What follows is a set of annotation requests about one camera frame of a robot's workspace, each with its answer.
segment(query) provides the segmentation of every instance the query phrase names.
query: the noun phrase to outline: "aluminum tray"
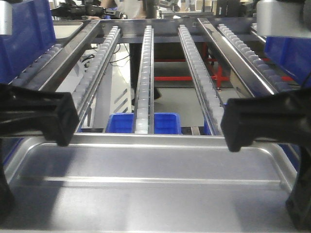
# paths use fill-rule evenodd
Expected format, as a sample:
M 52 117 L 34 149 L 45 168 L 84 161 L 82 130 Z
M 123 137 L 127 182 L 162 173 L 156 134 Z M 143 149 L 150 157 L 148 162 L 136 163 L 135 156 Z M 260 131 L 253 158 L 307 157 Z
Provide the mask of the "aluminum tray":
M 221 137 L 77 134 L 24 140 L 5 168 L 16 197 L 0 232 L 296 232 L 296 173 L 274 144 Z

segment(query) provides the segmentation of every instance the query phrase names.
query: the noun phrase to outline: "blue storage crate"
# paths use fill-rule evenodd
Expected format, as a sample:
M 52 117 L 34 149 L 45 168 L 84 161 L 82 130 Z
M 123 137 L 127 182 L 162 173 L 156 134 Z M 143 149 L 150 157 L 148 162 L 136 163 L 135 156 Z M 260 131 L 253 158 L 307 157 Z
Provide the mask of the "blue storage crate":
M 302 84 L 311 72 L 311 39 L 268 37 L 264 51 L 298 84 Z
M 205 135 L 212 135 L 212 133 L 210 132 L 210 128 L 209 128 L 208 124 L 206 123 L 206 120 L 204 120 L 204 134 Z
M 24 0 L 12 7 L 12 35 L 0 35 L 0 83 L 9 83 L 56 41 L 47 0 Z
M 133 113 L 110 115 L 106 133 L 131 133 Z M 156 134 L 181 134 L 180 117 L 177 113 L 155 113 Z

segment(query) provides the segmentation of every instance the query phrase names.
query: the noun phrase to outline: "aluminum rail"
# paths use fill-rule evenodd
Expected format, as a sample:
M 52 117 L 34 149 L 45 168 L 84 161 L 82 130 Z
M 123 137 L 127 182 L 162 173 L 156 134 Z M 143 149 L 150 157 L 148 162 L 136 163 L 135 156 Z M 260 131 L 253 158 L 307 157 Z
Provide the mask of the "aluminum rail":
M 266 36 L 261 36 L 261 35 L 258 35 L 257 34 L 257 23 L 253 23 L 252 26 L 251 26 L 251 34 L 255 35 L 259 41 L 263 44 L 266 44 L 266 39 L 267 37 Z
M 104 43 L 91 61 L 89 68 L 72 93 L 72 99 L 76 106 L 79 119 L 82 120 L 87 108 L 91 104 L 99 83 L 101 82 L 109 60 L 116 48 L 121 36 L 120 28 L 113 27 Z
M 99 20 L 90 21 L 34 77 L 21 87 L 31 90 L 55 91 L 80 59 L 87 45 L 100 32 Z
M 262 59 L 260 59 L 243 41 L 241 41 L 228 27 L 224 24 L 218 25 L 219 31 L 240 52 L 242 58 L 248 62 L 253 70 L 256 70 L 266 82 L 275 87 L 278 92 L 291 91 L 291 87 L 282 80 Z
M 208 41 L 211 41 L 208 46 L 213 55 L 229 64 L 236 75 L 237 81 L 233 86 L 239 94 L 244 97 L 259 97 L 278 93 L 262 74 L 251 68 L 234 46 L 206 18 L 198 19 L 198 27 L 206 34 Z
M 220 123 L 224 114 L 223 103 L 187 27 L 180 25 L 178 33 L 204 119 L 211 134 L 220 135 L 222 134 Z
M 133 132 L 154 133 L 154 29 L 146 26 L 135 98 Z

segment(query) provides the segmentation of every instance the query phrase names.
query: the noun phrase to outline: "cable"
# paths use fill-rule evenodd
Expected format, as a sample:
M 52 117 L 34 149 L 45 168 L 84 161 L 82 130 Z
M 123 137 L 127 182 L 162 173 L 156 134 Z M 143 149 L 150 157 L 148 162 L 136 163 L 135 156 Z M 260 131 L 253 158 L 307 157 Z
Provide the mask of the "cable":
M 85 59 L 83 59 L 81 62 L 85 62 L 88 59 L 94 58 L 94 54 L 90 54 L 89 56 L 87 56 Z
M 125 44 L 125 43 L 123 43 L 123 44 L 124 44 L 124 47 L 125 47 L 125 49 L 126 49 L 128 55 L 130 55 L 130 52 L 128 51 L 128 49 L 127 49 L 127 47 L 126 47 L 126 44 Z
M 305 85 L 307 84 L 307 81 L 309 80 L 310 77 L 311 77 L 311 71 L 310 71 L 310 73 L 307 75 L 307 77 L 305 78 L 305 80 L 303 81 L 303 83 L 302 83 L 300 89 L 303 89 L 303 88 L 305 87 Z
M 109 62 L 109 63 L 119 62 L 119 61 L 122 61 L 122 60 L 124 60 L 124 59 L 125 59 L 125 58 L 127 58 L 127 57 L 130 57 L 130 55 L 127 55 L 126 57 L 123 57 L 123 58 L 121 58 L 121 59 L 118 59 L 118 60 L 116 60 L 116 61 L 113 61 L 113 62 Z
M 121 44 L 119 44 L 119 48 L 118 48 L 118 50 L 117 50 L 116 52 L 114 52 L 113 54 L 116 54 L 117 52 L 119 52 L 119 51 L 120 51 L 120 49 L 121 49 Z
M 113 64 L 111 64 L 111 65 L 112 65 L 113 67 L 125 67 L 125 65 L 126 65 L 129 61 L 130 61 L 130 59 L 128 59 L 128 60 L 124 63 L 123 66 L 113 65 Z

